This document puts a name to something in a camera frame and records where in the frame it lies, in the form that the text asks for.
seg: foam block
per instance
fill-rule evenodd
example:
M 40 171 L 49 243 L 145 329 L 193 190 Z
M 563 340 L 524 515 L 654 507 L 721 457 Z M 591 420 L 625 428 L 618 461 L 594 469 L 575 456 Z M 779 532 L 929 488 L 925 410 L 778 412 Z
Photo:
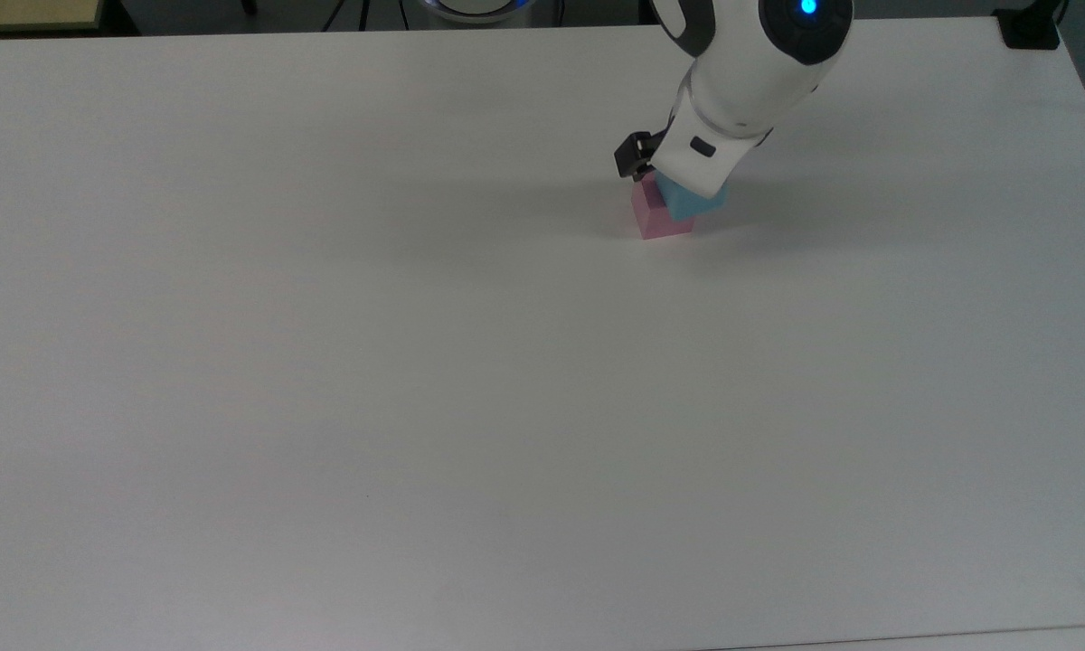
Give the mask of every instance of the foam block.
M 695 215 L 703 215 L 704 212 L 716 209 L 728 201 L 728 187 L 719 190 L 715 197 L 700 197 L 691 190 L 684 188 L 678 182 L 672 181 L 663 176 L 659 170 L 654 173 L 654 184 L 659 186 L 659 193 L 663 194 L 663 203 L 671 213 L 672 221 L 682 221 L 694 218 Z
M 635 208 L 638 231 L 644 240 L 691 233 L 691 229 L 695 226 L 694 219 L 676 221 L 671 218 L 671 212 L 663 202 L 660 187 L 654 182 L 654 174 L 648 174 L 641 181 L 635 182 L 630 205 Z

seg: white table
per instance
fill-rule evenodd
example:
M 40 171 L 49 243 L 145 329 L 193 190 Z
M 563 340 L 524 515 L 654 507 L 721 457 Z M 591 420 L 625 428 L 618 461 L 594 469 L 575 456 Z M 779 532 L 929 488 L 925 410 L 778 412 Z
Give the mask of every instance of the white table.
M 860 22 L 638 240 L 658 28 L 0 41 L 0 650 L 1085 625 L 1085 94 Z

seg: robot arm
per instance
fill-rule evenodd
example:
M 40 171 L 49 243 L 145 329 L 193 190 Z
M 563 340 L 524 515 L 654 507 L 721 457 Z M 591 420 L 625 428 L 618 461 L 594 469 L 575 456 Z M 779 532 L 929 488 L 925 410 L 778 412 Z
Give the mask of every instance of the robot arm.
M 853 0 L 653 0 L 667 36 L 695 58 L 662 132 L 634 132 L 615 152 L 621 177 L 659 169 L 701 197 L 837 62 Z

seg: pink block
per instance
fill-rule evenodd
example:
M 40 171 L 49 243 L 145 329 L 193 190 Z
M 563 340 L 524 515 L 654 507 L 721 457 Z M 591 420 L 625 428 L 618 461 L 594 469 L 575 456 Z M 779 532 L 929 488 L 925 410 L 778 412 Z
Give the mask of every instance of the pink block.
M 660 187 L 654 184 L 654 174 L 648 174 L 635 184 L 630 193 L 630 205 L 635 208 L 638 231 L 644 240 L 691 233 L 691 229 L 695 227 L 694 217 L 682 221 L 674 221 L 671 218 L 671 212 L 667 210 L 666 203 L 663 203 Z

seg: black cable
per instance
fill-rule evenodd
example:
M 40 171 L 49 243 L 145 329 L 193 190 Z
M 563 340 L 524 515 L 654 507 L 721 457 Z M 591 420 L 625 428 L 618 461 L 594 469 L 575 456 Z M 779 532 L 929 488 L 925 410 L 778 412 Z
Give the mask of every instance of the black cable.
M 341 5 L 345 4 L 345 0 L 337 0 L 337 4 L 334 5 L 333 12 L 329 14 L 329 20 L 327 24 L 322 27 L 322 31 L 329 31 L 329 26 L 333 24 L 333 20 L 337 17 L 337 12 L 341 11 Z
M 357 15 L 357 31 L 366 31 L 366 21 L 370 17 L 370 0 L 361 0 L 361 12 Z

